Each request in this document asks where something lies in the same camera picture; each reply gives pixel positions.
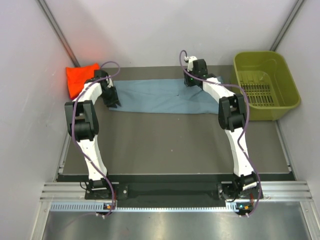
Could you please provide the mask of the grey blue t shirt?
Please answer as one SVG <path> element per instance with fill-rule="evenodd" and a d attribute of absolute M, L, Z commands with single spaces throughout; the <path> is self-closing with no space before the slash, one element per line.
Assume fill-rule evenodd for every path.
<path fill-rule="evenodd" d="M 119 80 L 114 83 L 121 106 L 111 111 L 155 114 L 218 114 L 219 103 L 183 79 Z"/>

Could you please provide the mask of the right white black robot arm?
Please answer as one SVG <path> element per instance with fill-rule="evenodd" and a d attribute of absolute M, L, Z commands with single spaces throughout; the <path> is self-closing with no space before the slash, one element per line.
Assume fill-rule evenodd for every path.
<path fill-rule="evenodd" d="M 188 87 L 198 86 L 218 103 L 218 123 L 229 140 L 233 157 L 232 187 L 221 192 L 223 198 L 245 198 L 258 186 L 257 174 L 250 163 L 246 143 L 248 126 L 247 101 L 241 93 L 234 93 L 230 84 L 221 83 L 208 73 L 206 61 L 195 56 L 186 56 L 187 67 L 184 82 Z"/>

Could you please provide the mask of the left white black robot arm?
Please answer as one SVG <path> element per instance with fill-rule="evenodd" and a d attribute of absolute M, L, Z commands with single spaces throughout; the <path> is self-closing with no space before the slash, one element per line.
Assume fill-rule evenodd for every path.
<path fill-rule="evenodd" d="M 112 78 L 102 69 L 93 71 L 93 77 L 86 80 L 79 96 L 64 105 L 67 130 L 74 145 L 83 154 L 88 169 L 86 184 L 87 199 L 115 199 L 114 187 L 108 179 L 98 146 L 100 130 L 95 103 L 102 98 L 108 108 L 121 106 Z"/>

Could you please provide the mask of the orange folded t shirt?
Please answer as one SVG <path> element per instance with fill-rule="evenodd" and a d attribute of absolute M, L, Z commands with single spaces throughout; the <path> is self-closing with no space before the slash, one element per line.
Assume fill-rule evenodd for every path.
<path fill-rule="evenodd" d="M 84 67 L 66 67 L 66 80 L 69 97 L 73 100 L 82 91 L 87 80 L 94 77 L 94 71 L 100 68 L 98 63 Z"/>

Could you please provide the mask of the olive green plastic basket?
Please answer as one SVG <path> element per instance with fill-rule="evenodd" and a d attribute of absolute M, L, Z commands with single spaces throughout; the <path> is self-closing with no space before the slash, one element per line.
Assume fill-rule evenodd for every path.
<path fill-rule="evenodd" d="M 236 54 L 230 83 L 245 91 L 250 121 L 277 121 L 301 103 L 286 60 L 274 51 Z"/>

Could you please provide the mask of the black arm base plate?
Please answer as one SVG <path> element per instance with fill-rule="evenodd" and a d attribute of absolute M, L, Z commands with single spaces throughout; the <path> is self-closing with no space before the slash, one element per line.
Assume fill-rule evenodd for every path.
<path fill-rule="evenodd" d="M 259 196 L 260 186 L 240 190 L 233 183 L 117 183 L 109 186 L 107 182 L 97 184 L 85 182 L 86 200 L 116 200 L 121 204 L 179 205 L 200 201 L 225 201 L 246 198 L 249 194 Z"/>

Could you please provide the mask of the aluminium frame rail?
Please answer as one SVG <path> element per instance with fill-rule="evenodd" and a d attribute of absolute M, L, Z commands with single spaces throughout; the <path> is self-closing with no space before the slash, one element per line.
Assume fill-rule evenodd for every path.
<path fill-rule="evenodd" d="M 204 196 L 219 193 L 213 182 L 164 182 L 164 183 L 114 183 L 116 196 L 124 194 L 126 199 L 135 196 Z M 313 200 L 308 184 L 304 181 L 263 181 L 261 200 L 268 202 L 310 202 Z M 82 201 L 86 191 L 78 182 L 48 182 L 44 184 L 42 201 Z"/>

